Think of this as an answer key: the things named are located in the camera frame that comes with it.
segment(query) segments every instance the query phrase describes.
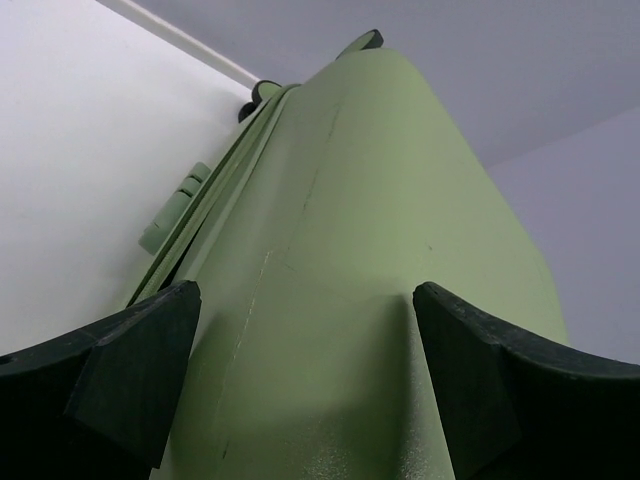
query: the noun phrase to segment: light green luggage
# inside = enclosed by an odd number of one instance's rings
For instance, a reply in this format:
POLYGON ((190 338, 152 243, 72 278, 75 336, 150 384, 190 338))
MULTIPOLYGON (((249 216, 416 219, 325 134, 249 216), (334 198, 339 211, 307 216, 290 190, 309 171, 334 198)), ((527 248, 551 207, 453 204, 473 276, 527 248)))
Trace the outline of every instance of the light green luggage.
POLYGON ((393 50, 341 55, 262 102, 215 165, 128 298, 169 276, 202 292, 153 478, 453 478, 416 285, 566 332, 544 259, 422 75, 393 50))

